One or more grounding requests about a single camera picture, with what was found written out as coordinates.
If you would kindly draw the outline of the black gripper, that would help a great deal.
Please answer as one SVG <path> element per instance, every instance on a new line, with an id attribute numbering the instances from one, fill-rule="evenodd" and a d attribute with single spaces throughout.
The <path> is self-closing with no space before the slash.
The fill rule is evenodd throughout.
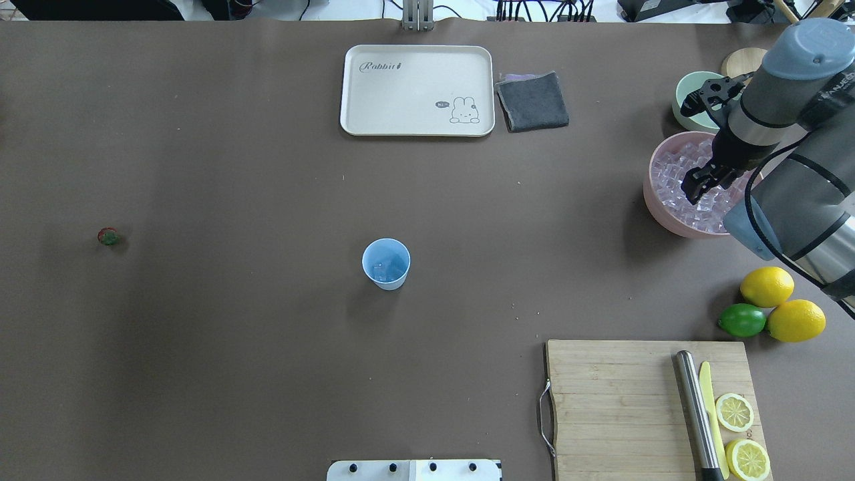
<path id="1" fill-rule="evenodd" d="M 778 145 L 779 142 L 754 145 L 739 139 L 729 127 L 720 128 L 712 142 L 709 164 L 687 171 L 681 183 L 682 192 L 688 194 L 690 204 L 696 205 L 717 186 L 727 190 L 735 178 L 754 170 Z"/>

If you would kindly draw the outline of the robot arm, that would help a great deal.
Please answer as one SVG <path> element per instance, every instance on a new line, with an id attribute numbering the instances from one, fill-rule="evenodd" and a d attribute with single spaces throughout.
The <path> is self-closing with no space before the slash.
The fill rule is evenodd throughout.
<path id="1" fill-rule="evenodd" d="M 752 73 L 709 79 L 688 94 L 681 113 L 705 112 L 718 125 L 711 159 L 681 182 L 696 204 L 779 164 L 723 224 L 765 260 L 778 259 L 853 314 L 853 32 L 836 19 L 789 25 Z"/>

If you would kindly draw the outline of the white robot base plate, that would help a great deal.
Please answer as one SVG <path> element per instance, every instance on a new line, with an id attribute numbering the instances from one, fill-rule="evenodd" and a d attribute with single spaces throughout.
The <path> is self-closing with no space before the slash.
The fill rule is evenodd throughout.
<path id="1" fill-rule="evenodd" d="M 339 460 L 327 480 L 503 480 L 500 460 L 483 458 Z"/>

